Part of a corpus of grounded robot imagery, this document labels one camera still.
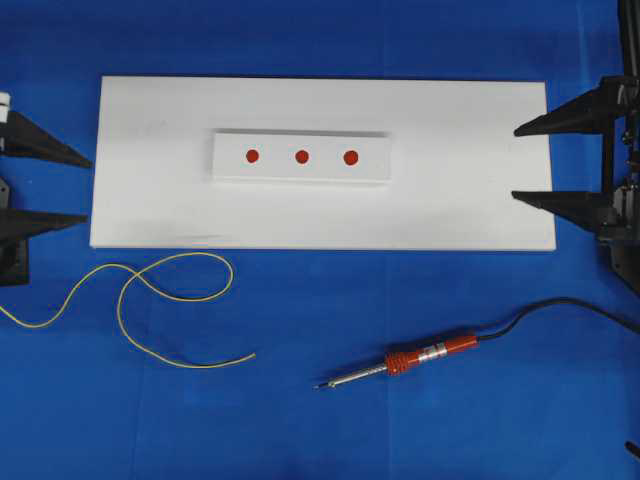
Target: soldering iron handle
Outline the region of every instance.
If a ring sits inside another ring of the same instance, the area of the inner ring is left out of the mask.
[[[387,365],[387,373],[389,375],[400,375],[422,363],[468,350],[475,347],[477,343],[478,339],[475,335],[464,335],[413,352],[389,353],[384,359]]]

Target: red circle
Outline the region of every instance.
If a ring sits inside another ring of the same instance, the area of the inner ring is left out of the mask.
[[[350,167],[358,163],[358,152],[355,150],[349,150],[344,154],[344,163],[349,165]]]
[[[306,150],[298,150],[296,152],[296,162],[298,162],[301,165],[304,165],[308,161],[309,161],[309,152],[307,152]]]
[[[249,163],[255,163],[258,161],[258,159],[260,158],[260,154],[258,153],[257,150],[247,150],[247,162]]]

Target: small white rectangular block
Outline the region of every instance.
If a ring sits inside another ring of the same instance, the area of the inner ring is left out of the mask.
[[[389,146],[382,134],[216,132],[213,180],[380,185],[390,178]]]

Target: blue background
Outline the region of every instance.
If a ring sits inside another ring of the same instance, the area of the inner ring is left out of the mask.
[[[3,0],[0,45],[14,109],[91,160],[104,74],[535,80],[552,108],[622,68],[613,0]],[[599,188],[598,138],[557,136],[551,151],[555,189]],[[0,174],[17,208],[90,212],[92,171],[3,158]],[[556,224],[553,253],[226,251],[238,278],[218,302],[131,288],[125,317],[153,347],[201,362],[258,353],[216,371],[133,350],[114,317],[125,275],[103,272],[51,328],[0,324],[0,477],[638,478],[623,443],[640,439],[640,341],[574,307],[404,377],[311,389],[389,344],[548,296],[636,315],[592,235]],[[31,284],[0,303],[39,321],[91,267],[172,253],[96,251],[88,236],[33,239]],[[187,259],[151,277],[198,294],[224,271]]]

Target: power cord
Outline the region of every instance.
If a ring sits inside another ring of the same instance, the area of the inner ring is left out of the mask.
[[[550,298],[547,300],[541,300],[539,302],[531,303],[525,306],[522,310],[520,310],[520,313],[518,313],[516,317],[509,323],[509,325],[504,327],[502,330],[498,330],[495,333],[491,333],[488,335],[478,335],[477,337],[478,341],[483,342],[486,340],[494,340],[496,338],[502,337],[503,335],[506,335],[507,333],[509,333],[513,329],[513,327],[515,327],[520,322],[520,320],[522,320],[527,315],[530,315],[531,313],[537,310],[541,310],[547,307],[552,307],[554,305],[575,305],[576,307],[584,308],[586,310],[591,310],[592,312],[602,315],[603,317],[606,317],[609,320],[613,320],[621,327],[624,327],[635,334],[640,334],[640,324],[638,323],[625,320],[624,318],[614,315],[613,313],[607,312],[606,310],[596,305],[593,305],[589,302],[585,302],[584,300],[580,300],[578,298],[556,297],[556,298]]]
[[[151,270],[153,270],[154,268],[170,262],[172,260],[176,260],[178,258],[184,258],[184,257],[209,257],[212,258],[214,260],[217,260],[219,262],[221,262],[227,269],[227,271],[229,272],[229,278],[227,280],[226,285],[219,291],[214,292],[210,295],[206,295],[204,297],[179,297],[177,295],[171,295],[170,293],[164,292],[162,290],[160,290],[158,287],[156,287],[155,285],[151,284],[146,278],[144,278],[142,276],[143,273],[149,272]],[[234,280],[234,272],[233,272],[233,267],[231,266],[231,264],[229,263],[229,261],[224,258],[221,257],[220,255],[216,255],[215,253],[208,253],[208,252],[187,252],[187,253],[179,253],[176,255],[171,255],[169,257],[165,257],[162,258],[160,260],[158,260],[157,262],[154,262],[140,270],[135,270],[133,268],[131,268],[128,265],[124,265],[121,263],[106,263],[104,265],[100,265],[96,268],[94,268],[93,270],[91,270],[89,273],[87,273],[84,277],[82,277],[74,286],[73,288],[71,288],[71,290],[69,291],[69,293],[67,294],[67,297],[64,300],[64,303],[62,304],[62,306],[60,307],[60,309],[57,311],[57,313],[51,317],[49,320],[44,321],[42,323],[27,323],[27,322],[23,322],[22,320],[19,320],[18,318],[16,318],[11,312],[9,312],[6,308],[4,308],[3,306],[0,305],[0,313],[4,314],[7,318],[13,320],[15,323],[17,323],[18,325],[20,325],[21,327],[24,328],[29,328],[29,329],[40,329],[40,328],[46,328],[49,325],[51,325],[53,322],[55,322],[67,309],[67,307],[69,306],[69,302],[71,301],[71,299],[73,298],[73,296],[75,295],[76,291],[87,281],[89,280],[91,277],[93,277],[96,273],[100,272],[101,270],[105,270],[108,268],[116,268],[116,269],[120,269],[120,270],[126,270],[127,272],[129,272],[131,274],[131,276],[127,279],[127,281],[124,283],[124,285],[122,286],[122,288],[120,289],[120,295],[118,296],[118,301],[116,302],[116,318],[118,319],[118,327],[120,327],[120,331],[122,332],[122,334],[124,335],[124,337],[129,341],[129,343],[131,343],[131,345],[133,345],[135,348],[137,348],[138,350],[141,350],[143,352],[145,352],[148,355],[151,355],[152,357],[157,358],[158,360],[160,360],[163,363],[166,363],[168,365],[174,366],[174,367],[178,367],[178,368],[190,368],[190,369],[209,369],[209,368],[221,368],[221,367],[228,367],[231,365],[237,365],[239,363],[243,363],[246,362],[247,360],[251,360],[252,358],[255,358],[256,354],[255,353],[251,353],[249,355],[245,355],[244,357],[240,357],[237,359],[233,359],[233,360],[226,360],[223,362],[218,362],[218,363],[210,363],[210,364],[203,364],[203,365],[199,365],[199,364],[195,364],[195,363],[185,363],[185,362],[180,362],[178,360],[172,360],[164,355],[159,354],[158,352],[155,352],[153,350],[151,350],[149,347],[146,347],[144,345],[142,345],[140,342],[138,342],[136,339],[134,339],[131,334],[127,331],[125,324],[124,324],[124,319],[122,318],[122,304],[124,302],[124,297],[125,294],[127,292],[127,289],[129,288],[129,286],[133,283],[134,280],[139,280],[141,281],[147,288],[149,288],[151,291],[153,291],[154,293],[157,293],[158,295],[160,295],[161,297],[164,297],[168,300],[172,300],[174,302],[190,302],[190,303],[197,303],[197,302],[208,302],[211,300],[215,300],[218,297],[221,297],[222,295],[224,295],[225,293],[227,293],[229,291],[229,289],[231,288],[231,285],[233,284],[233,280]]]

